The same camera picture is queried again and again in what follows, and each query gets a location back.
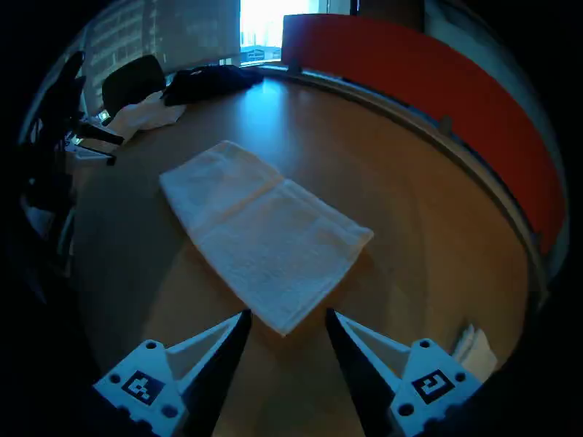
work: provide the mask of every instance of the black chair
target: black chair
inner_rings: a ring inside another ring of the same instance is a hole
[[[166,88],[162,67],[154,55],[146,55],[125,64],[103,81],[103,106],[111,118],[126,105],[140,103],[156,91]]]

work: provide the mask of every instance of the office chair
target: office chair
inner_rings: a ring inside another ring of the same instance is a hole
[[[156,91],[166,88],[162,67],[154,55],[145,55],[125,64],[103,81],[103,106],[111,118],[121,108],[140,103]]]

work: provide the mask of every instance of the folded towel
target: folded towel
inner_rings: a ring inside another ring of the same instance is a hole
[[[192,242],[282,336],[338,284],[370,229],[228,141],[160,175]]]

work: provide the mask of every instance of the round table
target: round table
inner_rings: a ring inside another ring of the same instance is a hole
[[[375,232],[345,279],[287,337],[257,318],[218,436],[359,436],[324,310],[451,351],[474,323],[503,363],[522,331],[528,263],[512,227],[460,167],[401,125],[313,87],[266,79],[139,133],[79,196],[74,284],[108,371],[144,339],[170,346],[245,305],[197,252],[158,176],[231,140]]]

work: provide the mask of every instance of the white plastic part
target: white plastic part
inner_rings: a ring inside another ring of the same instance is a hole
[[[188,411],[182,394],[233,330],[241,313],[168,349],[146,340],[93,387],[160,437],[174,434]]]
[[[391,416],[405,436],[415,436],[446,410],[459,406],[481,383],[430,339],[411,346],[402,382],[391,403]]]
[[[461,405],[480,381],[430,339],[411,347],[336,312],[340,325],[395,393],[390,417],[397,435],[415,436]]]

